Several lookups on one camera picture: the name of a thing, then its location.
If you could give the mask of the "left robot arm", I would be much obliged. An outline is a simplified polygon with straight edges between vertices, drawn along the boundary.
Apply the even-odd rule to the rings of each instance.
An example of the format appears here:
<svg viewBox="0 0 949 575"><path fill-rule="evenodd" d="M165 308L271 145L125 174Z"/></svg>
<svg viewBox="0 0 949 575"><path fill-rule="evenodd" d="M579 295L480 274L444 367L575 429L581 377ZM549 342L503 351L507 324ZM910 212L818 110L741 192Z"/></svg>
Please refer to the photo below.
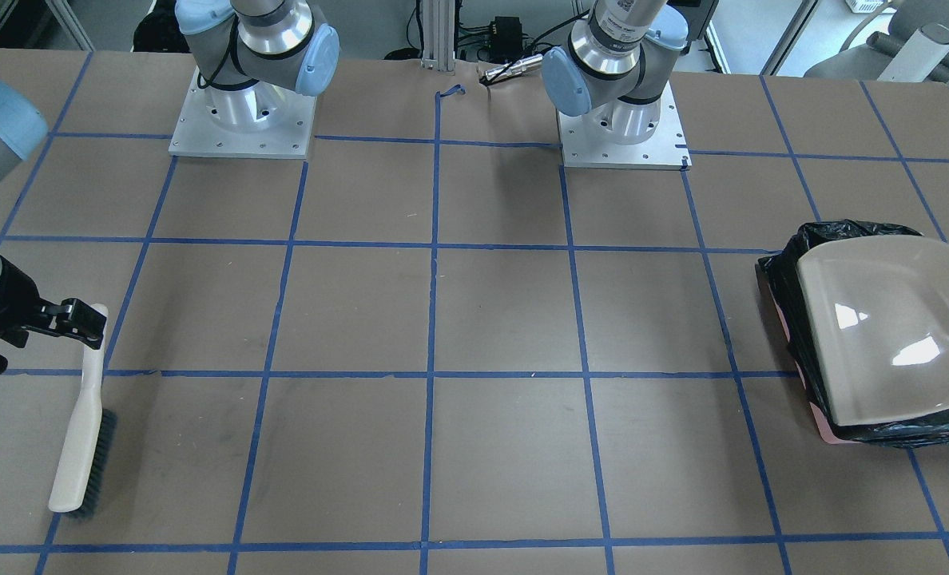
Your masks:
<svg viewBox="0 0 949 575"><path fill-rule="evenodd" d="M588 117L610 141L639 145L661 121L661 98L689 44L689 23L665 1L596 1L541 76L562 116Z"/></svg>

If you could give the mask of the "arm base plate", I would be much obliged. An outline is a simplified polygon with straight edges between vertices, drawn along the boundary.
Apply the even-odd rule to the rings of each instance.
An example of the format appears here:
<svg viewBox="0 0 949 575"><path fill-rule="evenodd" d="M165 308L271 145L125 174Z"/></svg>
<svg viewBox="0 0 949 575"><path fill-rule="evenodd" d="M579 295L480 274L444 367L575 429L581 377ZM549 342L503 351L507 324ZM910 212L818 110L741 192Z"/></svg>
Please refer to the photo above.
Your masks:
<svg viewBox="0 0 949 575"><path fill-rule="evenodd" d="M613 101L579 117L557 112L556 120L567 168L686 171L693 167L669 82L661 97L647 105Z"/></svg>
<svg viewBox="0 0 949 575"><path fill-rule="evenodd" d="M318 98L265 81L238 91L198 86L194 70L169 153L200 159L306 160Z"/></svg>

